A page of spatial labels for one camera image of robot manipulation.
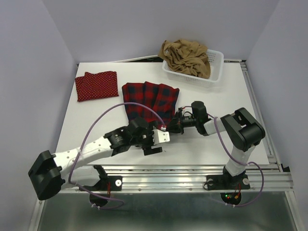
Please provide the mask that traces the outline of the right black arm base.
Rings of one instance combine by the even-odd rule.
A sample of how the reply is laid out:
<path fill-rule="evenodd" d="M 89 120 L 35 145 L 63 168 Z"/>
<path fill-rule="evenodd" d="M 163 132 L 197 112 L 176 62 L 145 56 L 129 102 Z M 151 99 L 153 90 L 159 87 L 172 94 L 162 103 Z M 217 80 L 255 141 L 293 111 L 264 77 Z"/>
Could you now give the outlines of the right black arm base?
<path fill-rule="evenodd" d="M 220 197 L 228 205 L 239 205 L 242 199 L 242 190 L 250 188 L 246 174 L 236 177 L 228 174 L 207 175 L 203 183 L 203 189 L 206 191 L 221 191 Z"/>

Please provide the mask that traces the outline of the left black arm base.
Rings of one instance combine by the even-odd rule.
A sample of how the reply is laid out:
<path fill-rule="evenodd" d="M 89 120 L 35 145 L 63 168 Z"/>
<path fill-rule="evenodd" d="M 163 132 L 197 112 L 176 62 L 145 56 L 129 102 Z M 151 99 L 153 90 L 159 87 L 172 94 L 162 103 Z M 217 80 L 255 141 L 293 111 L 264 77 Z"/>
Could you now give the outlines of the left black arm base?
<path fill-rule="evenodd" d="M 123 177 L 109 176 L 107 179 L 100 179 L 94 186 L 89 186 L 89 201 L 92 207 L 97 209 L 113 209 L 124 204 L 121 199 L 115 199 L 111 192 L 122 190 Z"/>

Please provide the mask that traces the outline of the red black plaid skirt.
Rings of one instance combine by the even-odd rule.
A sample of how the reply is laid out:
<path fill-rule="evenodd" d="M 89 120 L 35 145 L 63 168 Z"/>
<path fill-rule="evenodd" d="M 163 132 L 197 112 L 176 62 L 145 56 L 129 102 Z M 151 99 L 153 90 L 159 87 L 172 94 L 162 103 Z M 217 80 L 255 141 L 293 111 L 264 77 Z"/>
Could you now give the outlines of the red black plaid skirt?
<path fill-rule="evenodd" d="M 122 86 L 125 103 L 139 103 L 151 108 L 168 125 L 175 115 L 180 90 L 165 84 L 126 83 Z"/>

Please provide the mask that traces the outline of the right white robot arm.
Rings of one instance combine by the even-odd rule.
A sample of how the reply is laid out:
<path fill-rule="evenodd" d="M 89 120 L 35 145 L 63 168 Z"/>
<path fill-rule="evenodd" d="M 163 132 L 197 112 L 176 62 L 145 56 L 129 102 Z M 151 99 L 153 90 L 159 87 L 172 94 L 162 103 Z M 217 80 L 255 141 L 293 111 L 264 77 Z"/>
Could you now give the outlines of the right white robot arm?
<path fill-rule="evenodd" d="M 205 190 L 248 190 L 250 188 L 245 168 L 254 148 L 265 138 L 261 124 L 245 109 L 240 108 L 233 114 L 221 118 L 208 114 L 201 101 L 194 101 L 189 115 L 180 107 L 167 126 L 170 133 L 184 133 L 185 128 L 195 127 L 199 134 L 209 136 L 227 132 L 232 144 L 232 152 L 227 153 L 229 160 L 221 175 L 207 175 Z"/>

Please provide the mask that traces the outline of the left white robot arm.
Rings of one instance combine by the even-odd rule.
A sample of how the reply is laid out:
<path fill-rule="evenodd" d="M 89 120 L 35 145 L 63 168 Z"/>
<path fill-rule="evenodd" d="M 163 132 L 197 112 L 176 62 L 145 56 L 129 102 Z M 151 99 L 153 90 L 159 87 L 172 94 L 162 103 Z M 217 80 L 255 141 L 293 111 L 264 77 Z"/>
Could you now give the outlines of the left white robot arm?
<path fill-rule="evenodd" d="M 73 171 L 93 161 L 124 153 L 132 146 L 140 147 L 144 155 L 162 152 L 160 144 L 169 142 L 165 126 L 136 118 L 127 126 L 117 128 L 80 147 L 59 153 L 41 152 L 28 176 L 39 200 L 54 197 L 60 190 L 77 184 Z"/>

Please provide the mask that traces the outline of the red polka dot skirt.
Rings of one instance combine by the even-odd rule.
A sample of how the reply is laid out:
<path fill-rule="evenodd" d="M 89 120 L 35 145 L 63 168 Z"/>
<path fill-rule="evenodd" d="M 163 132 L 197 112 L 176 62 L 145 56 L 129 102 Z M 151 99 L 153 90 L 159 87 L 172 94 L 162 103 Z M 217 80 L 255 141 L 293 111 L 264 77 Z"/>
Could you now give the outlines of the red polka dot skirt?
<path fill-rule="evenodd" d="M 91 101 L 118 97 L 117 72 L 85 72 L 84 76 L 75 78 L 77 101 Z"/>

